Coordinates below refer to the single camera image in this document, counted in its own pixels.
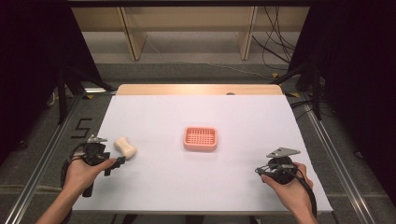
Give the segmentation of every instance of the white table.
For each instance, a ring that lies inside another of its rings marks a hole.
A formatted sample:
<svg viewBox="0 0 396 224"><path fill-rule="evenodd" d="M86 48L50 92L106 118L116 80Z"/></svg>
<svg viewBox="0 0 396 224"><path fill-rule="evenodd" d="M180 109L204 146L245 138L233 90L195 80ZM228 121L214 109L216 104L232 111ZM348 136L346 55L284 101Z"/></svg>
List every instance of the white table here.
<svg viewBox="0 0 396 224"><path fill-rule="evenodd" d="M188 126L218 129L212 152L183 147ZM99 137L106 151L127 136L137 153L111 176L100 175L91 198L75 211L132 214L259 215L287 211L254 172L278 147L301 150L291 156L307 166L319 212L332 208L312 167L284 95L116 95Z"/></svg>

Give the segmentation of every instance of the floor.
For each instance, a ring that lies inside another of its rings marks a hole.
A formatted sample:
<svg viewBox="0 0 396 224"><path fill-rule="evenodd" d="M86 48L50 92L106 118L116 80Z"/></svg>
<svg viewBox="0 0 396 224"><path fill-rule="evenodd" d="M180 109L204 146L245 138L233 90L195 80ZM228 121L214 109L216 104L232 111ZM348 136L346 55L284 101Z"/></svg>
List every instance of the floor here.
<svg viewBox="0 0 396 224"><path fill-rule="evenodd" d="M284 69L288 67L287 63L267 50L263 53L262 47L255 41L251 44L248 60L240 60L234 33L149 33L143 54L137 62L131 61L122 33L84 33L84 36L103 80L113 86L155 81L269 83L274 76L284 74ZM262 44L267 40L264 33L254 36ZM298 33L285 33L283 36L294 45L298 39ZM269 41L267 47L281 57L287 57L278 44ZM288 97L291 104L302 101L310 94L310 91L300 92L295 97L294 84L297 79L293 77L282 84L285 93L292 93ZM97 94L91 100L80 100L73 108L65 130L59 130L57 126L56 104L43 111L25 139L28 148L16 148L0 167L0 222L7 220L24 186L31 183L30 177L35 174L43 154L49 147L54 147L55 152L50 155L49 163L39 177L21 223L34 222L50 205L60 190L60 164L67 157L70 146L81 141L80 138L73 138L83 134L75 127L82 118L89 118L92 120L87 121L90 133L97 132L110 98L110 94ZM336 113L325 99L320 108L322 121L315 119L310 105L302 104L293 109L315 171L334 210L332 214L319 215L319 223L396 223L394 205L364 160L354 155L357 149ZM331 142L330 148L325 146L320 132L328 136L329 139L325 140ZM61 133L62 139L56 146L50 146L54 133ZM340 161L334 163L330 159L334 155ZM362 200L363 204L356 203L356 200ZM361 208L356 207L359 205L365 206L362 208L365 212L360 212ZM122 223L124 217L125 214L75 213L69 223ZM205 223L230 223L230 218L240 219L240 223L247 221L244 217L207 217ZM261 223L295 223L291 216L257 219ZM183 223L184 220L183 216L138 216L136 223Z"/></svg>

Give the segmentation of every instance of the hand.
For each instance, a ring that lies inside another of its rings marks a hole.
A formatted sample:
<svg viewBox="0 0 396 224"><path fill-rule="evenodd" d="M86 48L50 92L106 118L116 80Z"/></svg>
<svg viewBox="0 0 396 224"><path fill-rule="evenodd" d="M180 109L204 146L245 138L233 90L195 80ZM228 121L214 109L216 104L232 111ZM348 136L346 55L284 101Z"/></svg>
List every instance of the hand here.
<svg viewBox="0 0 396 224"><path fill-rule="evenodd" d="M297 176L304 176L308 186L313 188L313 182L306 176L306 166L298 162L294 164L301 171L297 172ZM279 200L294 214L299 223L317 223L312 214L312 205L308 193L297 179L294 178L287 185L278 184L268 175L262 175L262 180L275 191Z"/></svg>
<svg viewBox="0 0 396 224"><path fill-rule="evenodd" d="M114 162L116 162L116 159L108 159L98 165L90 166L83 160L72 161L67 169L64 189L71 189L82 194L93 183L94 179L102 171L112 166Z"/></svg>

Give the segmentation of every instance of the gray floor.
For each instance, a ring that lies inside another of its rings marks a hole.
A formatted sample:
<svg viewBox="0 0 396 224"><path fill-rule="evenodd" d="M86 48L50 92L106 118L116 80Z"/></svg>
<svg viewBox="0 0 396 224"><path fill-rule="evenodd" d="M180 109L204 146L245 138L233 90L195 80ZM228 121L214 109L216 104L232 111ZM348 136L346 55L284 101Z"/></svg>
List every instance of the gray floor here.
<svg viewBox="0 0 396 224"><path fill-rule="evenodd" d="M86 33L84 35L103 80L113 86L122 83L269 83L273 73L284 73L282 70L269 68L263 63L262 49L255 42L252 43L249 59L241 61L233 33L152 33L149 34L148 43L138 62L130 60L123 34ZM255 34L255 36L265 42L264 34ZM285 37L295 43L298 34L285 34ZM271 44L269 47L278 53L283 52L276 44ZM271 54L265 53L264 59L273 67L287 68L286 63ZM294 84L297 79L298 77L294 77L285 82L282 90L295 92ZM84 134L83 131L76 130L78 121L92 119L85 121L84 127L90 128L89 134L97 133L110 98L109 94L98 94L91 100L83 99L78 103L21 223L34 222L56 197L60 187L62 162L68 156L71 147L82 141L72 138ZM298 97L288 99L291 103L302 100ZM375 223L396 223L395 207L364 160L354 156L353 152L356 148L336 114L325 103L320 107L322 124L353 183L366 201ZM334 209L333 214L319 215L318 221L319 223L361 223L313 126L311 112L306 110L307 107L302 105L294 109L294 114L315 171ZM23 185L28 182L57 128L57 119L56 104L43 111L36 126L25 139L29 147L16 148L0 167L0 222L6 220ZM75 213L69 223L111 223L113 218L115 218L114 223L122 223L123 217L123 214L115 216L106 213ZM219 218L212 217L212 221L215 219L217 222L225 221ZM139 223L183 223L183 220L184 217L181 216L141 216L138 221ZM213 223L212 221L208 218L205 222ZM262 223L294 223L294 219L291 216L265 216L262 218Z"/></svg>

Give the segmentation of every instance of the orange plastic basket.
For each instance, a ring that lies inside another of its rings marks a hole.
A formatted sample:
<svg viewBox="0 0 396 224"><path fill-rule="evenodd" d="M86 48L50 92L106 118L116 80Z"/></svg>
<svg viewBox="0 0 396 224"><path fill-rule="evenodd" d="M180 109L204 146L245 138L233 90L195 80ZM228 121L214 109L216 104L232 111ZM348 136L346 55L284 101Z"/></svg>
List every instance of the orange plastic basket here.
<svg viewBox="0 0 396 224"><path fill-rule="evenodd" d="M218 146L218 131L208 127L188 127L184 133L184 148L213 151Z"/></svg>

